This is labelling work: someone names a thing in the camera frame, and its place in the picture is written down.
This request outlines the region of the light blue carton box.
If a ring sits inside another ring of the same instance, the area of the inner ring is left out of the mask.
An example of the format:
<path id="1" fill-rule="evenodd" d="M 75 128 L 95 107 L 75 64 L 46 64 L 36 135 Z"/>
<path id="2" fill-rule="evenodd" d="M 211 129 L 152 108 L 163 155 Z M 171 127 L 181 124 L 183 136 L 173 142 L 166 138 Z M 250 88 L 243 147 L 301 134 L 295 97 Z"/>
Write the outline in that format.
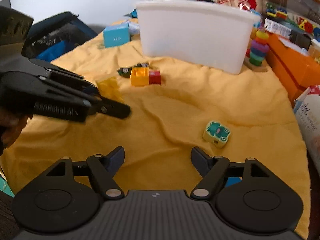
<path id="1" fill-rule="evenodd" d="M 105 48 L 117 47 L 131 41 L 129 23 L 107 26 L 103 30 Z"/>

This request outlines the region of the black toy car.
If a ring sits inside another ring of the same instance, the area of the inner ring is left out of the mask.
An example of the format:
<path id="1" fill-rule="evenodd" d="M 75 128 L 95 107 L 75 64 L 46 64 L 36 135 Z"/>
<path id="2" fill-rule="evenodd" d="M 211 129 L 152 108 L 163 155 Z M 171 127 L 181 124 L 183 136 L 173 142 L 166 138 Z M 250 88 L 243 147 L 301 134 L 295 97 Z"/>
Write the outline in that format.
<path id="1" fill-rule="evenodd" d="M 132 69 L 136 68 L 136 67 L 137 68 L 139 68 L 139 67 L 146 68 L 146 67 L 149 67 L 149 64 L 146 62 L 146 63 L 138 63 L 138 64 L 131 66 L 131 67 L 121 67 L 117 70 L 117 73 L 121 77 L 130 78 Z"/>

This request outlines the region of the orange box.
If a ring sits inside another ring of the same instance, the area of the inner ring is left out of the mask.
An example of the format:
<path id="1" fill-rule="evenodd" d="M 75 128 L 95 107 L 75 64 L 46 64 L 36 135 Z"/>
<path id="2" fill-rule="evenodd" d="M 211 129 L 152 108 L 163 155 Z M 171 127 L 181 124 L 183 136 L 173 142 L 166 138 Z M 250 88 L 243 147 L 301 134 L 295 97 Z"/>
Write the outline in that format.
<path id="1" fill-rule="evenodd" d="M 310 86 L 319 85 L 319 64 L 287 47 L 281 36 L 270 34 L 266 61 L 287 91 L 291 105 Z"/>

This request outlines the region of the clear toy block box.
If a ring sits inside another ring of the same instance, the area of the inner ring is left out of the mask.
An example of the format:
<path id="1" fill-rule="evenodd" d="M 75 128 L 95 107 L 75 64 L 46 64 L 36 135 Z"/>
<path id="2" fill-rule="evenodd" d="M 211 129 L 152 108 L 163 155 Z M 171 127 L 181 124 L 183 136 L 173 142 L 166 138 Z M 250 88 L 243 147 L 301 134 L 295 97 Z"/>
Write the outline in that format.
<path id="1" fill-rule="evenodd" d="M 319 40 L 319 0 L 261 0 L 261 10 Z"/>

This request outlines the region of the cream frog block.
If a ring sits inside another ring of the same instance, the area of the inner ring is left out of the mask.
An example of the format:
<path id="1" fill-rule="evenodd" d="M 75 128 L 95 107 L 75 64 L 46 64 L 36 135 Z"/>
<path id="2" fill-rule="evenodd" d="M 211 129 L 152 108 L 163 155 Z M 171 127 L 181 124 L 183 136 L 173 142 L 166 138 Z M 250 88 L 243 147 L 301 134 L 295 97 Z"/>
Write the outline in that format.
<path id="1" fill-rule="evenodd" d="M 204 129 L 202 138 L 217 148 L 223 148 L 227 144 L 230 135 L 231 130 L 228 127 L 220 122 L 210 121 Z"/>

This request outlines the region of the yellow square brick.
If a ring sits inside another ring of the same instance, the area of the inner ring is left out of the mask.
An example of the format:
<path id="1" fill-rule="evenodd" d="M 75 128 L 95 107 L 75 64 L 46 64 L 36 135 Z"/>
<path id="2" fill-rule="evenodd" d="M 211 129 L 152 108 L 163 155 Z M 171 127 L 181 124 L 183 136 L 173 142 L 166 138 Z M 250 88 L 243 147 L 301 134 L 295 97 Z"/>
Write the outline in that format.
<path id="1" fill-rule="evenodd" d="M 149 85 L 149 67 L 133 67 L 130 75 L 131 86 L 143 87 Z"/>

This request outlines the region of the white plastic bin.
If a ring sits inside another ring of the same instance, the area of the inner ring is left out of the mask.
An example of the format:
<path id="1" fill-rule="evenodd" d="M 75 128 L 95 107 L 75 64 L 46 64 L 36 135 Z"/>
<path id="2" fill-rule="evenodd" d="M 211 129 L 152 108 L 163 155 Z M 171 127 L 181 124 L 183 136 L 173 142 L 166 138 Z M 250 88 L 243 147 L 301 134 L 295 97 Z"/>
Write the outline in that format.
<path id="1" fill-rule="evenodd" d="M 136 4 L 144 55 L 168 56 L 239 74 L 253 25 L 260 16 L 209 2 L 141 1 Z"/>

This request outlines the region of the white diaper pack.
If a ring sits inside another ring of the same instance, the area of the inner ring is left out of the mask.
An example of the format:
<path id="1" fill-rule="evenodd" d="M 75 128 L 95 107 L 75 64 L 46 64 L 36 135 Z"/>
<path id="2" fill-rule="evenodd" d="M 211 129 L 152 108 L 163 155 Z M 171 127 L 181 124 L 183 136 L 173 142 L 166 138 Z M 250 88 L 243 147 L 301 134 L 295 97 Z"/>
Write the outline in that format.
<path id="1" fill-rule="evenodd" d="M 305 141 L 306 148 L 320 172 L 320 89 L 319 85 L 310 86 L 296 100 L 293 112 Z"/>

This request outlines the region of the yellow long brick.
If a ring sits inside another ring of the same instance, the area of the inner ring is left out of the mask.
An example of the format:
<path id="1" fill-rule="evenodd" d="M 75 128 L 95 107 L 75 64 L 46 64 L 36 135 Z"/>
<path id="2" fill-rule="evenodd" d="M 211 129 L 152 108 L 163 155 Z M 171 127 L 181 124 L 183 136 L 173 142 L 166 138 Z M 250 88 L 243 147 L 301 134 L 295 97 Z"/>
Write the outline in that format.
<path id="1" fill-rule="evenodd" d="M 96 84 L 101 96 L 117 102 L 124 102 L 122 94 L 119 90 L 117 78 L 115 76 L 97 80 Z"/>

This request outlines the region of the red small brick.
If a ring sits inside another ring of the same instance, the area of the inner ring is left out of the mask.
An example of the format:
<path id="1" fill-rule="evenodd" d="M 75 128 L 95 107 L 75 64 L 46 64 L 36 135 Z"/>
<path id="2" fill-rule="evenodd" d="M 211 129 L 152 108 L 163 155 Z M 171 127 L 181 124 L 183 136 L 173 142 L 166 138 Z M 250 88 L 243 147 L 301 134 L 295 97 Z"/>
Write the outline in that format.
<path id="1" fill-rule="evenodd" d="M 159 70 L 149 71 L 149 84 L 150 85 L 161 85 L 161 72 Z"/>

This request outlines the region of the yellow cloth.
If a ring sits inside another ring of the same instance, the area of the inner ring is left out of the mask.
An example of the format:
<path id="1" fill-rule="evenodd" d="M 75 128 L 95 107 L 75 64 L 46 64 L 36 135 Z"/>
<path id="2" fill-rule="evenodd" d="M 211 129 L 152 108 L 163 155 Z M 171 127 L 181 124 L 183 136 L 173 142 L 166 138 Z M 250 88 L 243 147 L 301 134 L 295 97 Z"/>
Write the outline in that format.
<path id="1" fill-rule="evenodd" d="M 132 87 L 129 79 L 118 78 L 132 110 L 129 118 L 97 114 L 83 124 L 42 116 L 29 120 L 1 156 L 11 190 L 20 191 L 61 157 L 83 161 L 122 146 L 125 163 L 115 181 L 123 190 L 190 191 L 201 179 L 190 161 L 191 149 L 199 146 L 232 162 L 256 158 L 287 183 L 303 200 L 296 231 L 307 238 L 311 203 L 306 146 L 286 89 L 271 69 L 257 73 L 242 68 L 232 75 L 170 57 L 147 57 L 139 37 L 105 48 L 102 35 L 53 64 L 95 82 L 116 75 L 120 67 L 144 62 L 161 72 L 162 84 Z M 231 130 L 223 148 L 202 138 L 210 121 Z"/>

